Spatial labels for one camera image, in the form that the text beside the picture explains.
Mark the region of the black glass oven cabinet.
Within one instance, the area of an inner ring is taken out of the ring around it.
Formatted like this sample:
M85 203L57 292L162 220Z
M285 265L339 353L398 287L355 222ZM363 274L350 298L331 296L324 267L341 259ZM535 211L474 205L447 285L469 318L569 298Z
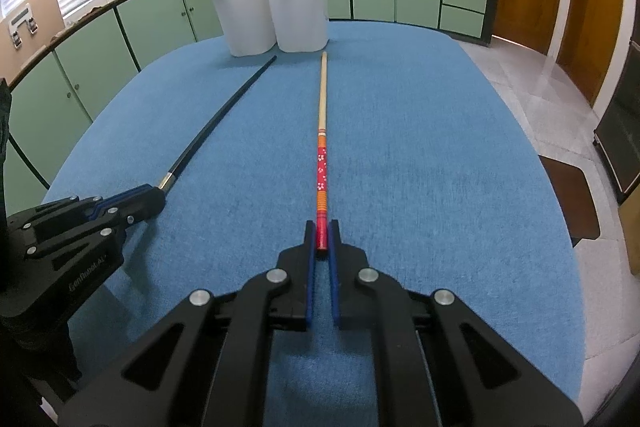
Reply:
M631 40L620 81L594 132L594 143L608 166L620 204L639 184L639 82L639 45Z

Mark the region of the black chopstick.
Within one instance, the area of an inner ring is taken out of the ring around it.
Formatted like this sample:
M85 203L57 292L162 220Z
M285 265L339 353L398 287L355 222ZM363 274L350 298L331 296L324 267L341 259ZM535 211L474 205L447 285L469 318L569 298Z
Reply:
M176 159L176 161L171 165L168 170L168 173L165 174L160 184L157 187L163 193L167 194L171 187L174 186L179 176L182 175L183 171L186 170L186 166L189 164L191 159L194 157L200 147L207 140L209 135L213 133L213 131L218 127L218 124L226 117L230 110L238 103L241 98L243 98L244 94L250 90L251 87L257 82L257 80L264 75L264 72L275 62L277 61L277 55L273 55L270 59L262 64L253 75L248 78L238 90L236 90L229 100L224 102L224 105L221 106L220 109L214 114L209 121L206 122L205 126L198 132L197 135L194 136L193 140L188 144L188 146L182 151L180 156Z

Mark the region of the cardboard box with labels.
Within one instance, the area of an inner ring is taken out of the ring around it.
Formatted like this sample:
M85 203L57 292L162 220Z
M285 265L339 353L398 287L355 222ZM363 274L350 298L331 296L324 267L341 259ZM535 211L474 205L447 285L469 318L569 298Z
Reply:
M58 0L25 0L1 21L0 74L11 84L65 28Z

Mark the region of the green lower kitchen cabinets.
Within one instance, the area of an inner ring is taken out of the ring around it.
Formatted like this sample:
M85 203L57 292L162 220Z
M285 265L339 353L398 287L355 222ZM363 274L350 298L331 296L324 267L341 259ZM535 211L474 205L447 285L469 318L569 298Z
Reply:
M437 29L490 43L498 0L328 0L330 20L374 20ZM212 0L119 0L45 44L15 74L4 202L39 204L77 141L126 84L158 58L221 39Z

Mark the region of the brown stool seat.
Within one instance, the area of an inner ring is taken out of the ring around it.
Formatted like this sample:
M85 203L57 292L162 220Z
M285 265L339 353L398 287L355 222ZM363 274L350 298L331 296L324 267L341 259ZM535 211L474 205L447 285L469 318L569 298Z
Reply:
M572 245L600 237L600 223L591 191L582 169L566 162L539 156L562 209Z

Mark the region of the blue table mat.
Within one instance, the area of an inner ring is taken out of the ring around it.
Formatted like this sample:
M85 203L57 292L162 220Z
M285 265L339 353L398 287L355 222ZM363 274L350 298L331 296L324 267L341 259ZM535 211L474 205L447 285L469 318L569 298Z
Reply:
M337 23L321 52L171 52L47 198L122 211L151 181L165 208L70 321L61 425L582 425L561 206L449 37Z

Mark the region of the white twin utensil holder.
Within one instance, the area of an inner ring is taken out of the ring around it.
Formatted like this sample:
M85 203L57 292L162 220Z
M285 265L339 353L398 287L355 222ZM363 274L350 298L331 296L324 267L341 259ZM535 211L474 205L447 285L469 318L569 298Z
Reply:
M224 40L235 57L311 53L329 41L328 0L212 0Z

